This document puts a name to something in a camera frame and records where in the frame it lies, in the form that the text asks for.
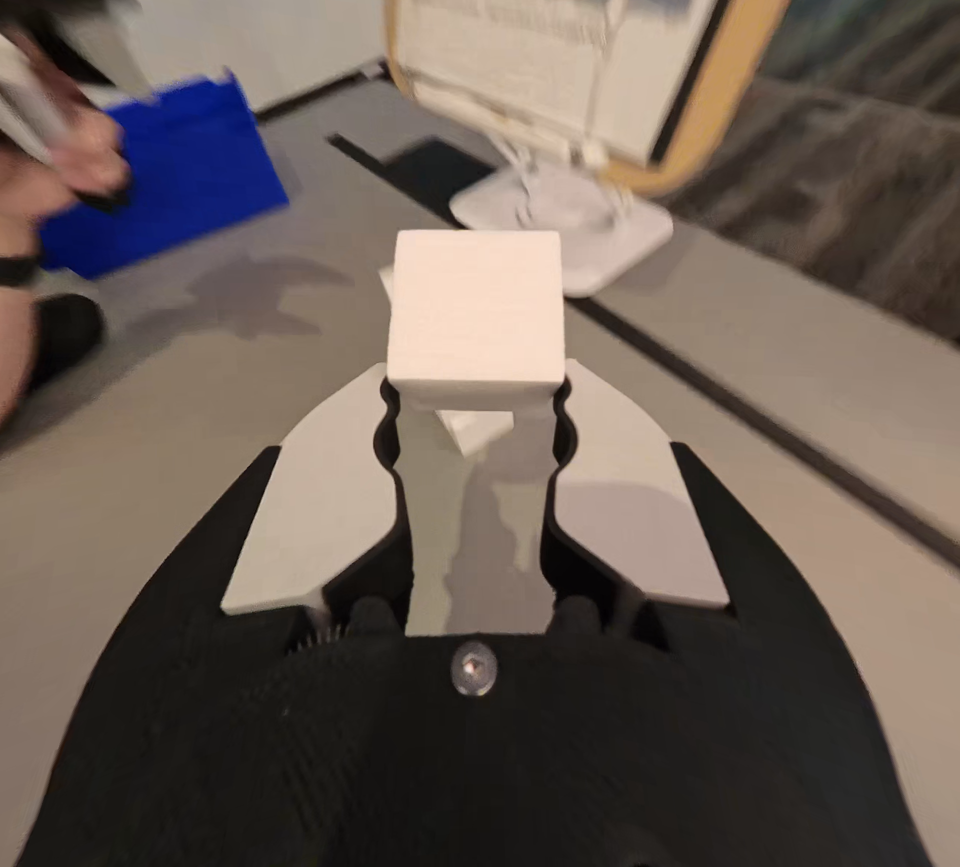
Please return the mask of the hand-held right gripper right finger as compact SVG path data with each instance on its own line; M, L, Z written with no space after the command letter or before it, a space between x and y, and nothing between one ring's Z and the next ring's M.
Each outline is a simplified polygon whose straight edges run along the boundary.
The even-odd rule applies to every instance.
M580 361L554 396L543 576L559 607L590 601L601 628L635 634L666 604L723 612L730 593L671 440Z

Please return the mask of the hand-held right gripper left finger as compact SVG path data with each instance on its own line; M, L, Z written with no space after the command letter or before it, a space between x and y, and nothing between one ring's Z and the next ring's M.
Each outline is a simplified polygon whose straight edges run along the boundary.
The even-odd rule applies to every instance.
M406 626L413 544L402 478L401 402L375 364L284 438L221 600L227 616L303 609L346 626L365 597Z

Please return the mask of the person's left hand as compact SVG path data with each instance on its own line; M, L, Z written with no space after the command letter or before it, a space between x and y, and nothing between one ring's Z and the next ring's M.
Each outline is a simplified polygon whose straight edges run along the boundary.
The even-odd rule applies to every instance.
M17 52L41 102L59 119L59 130L39 140L46 152L43 159L2 129L2 219L37 221L82 199L121 193L129 184L130 168L119 126L29 33L5 26L2 39L2 54L10 58Z

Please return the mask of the blue plastic bin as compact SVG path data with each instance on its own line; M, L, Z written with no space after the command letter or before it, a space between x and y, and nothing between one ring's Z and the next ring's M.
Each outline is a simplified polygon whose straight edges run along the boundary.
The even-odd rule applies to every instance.
M257 117L232 72L162 90L108 114L131 182L111 210L80 204L40 231L41 267L96 281L290 204Z

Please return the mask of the wooden book stand white base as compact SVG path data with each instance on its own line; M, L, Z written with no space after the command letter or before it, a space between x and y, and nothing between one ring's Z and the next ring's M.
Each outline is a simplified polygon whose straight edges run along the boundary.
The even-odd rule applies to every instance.
M453 195L456 220L478 232L557 233L565 294L590 297L671 239L672 218L654 199L684 186L712 158L790 1L728 1L657 165L558 153L558 142L520 138L530 130L498 112L452 103L432 87L418 93L395 57L396 0L385 0L387 64L409 100L478 132L505 159L501 171Z

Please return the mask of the printed instruction sheet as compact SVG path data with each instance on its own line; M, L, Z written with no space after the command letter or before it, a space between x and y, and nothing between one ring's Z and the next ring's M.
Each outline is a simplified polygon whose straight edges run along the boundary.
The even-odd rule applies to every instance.
M510 118L521 139L658 165L730 0L395 0L416 86Z

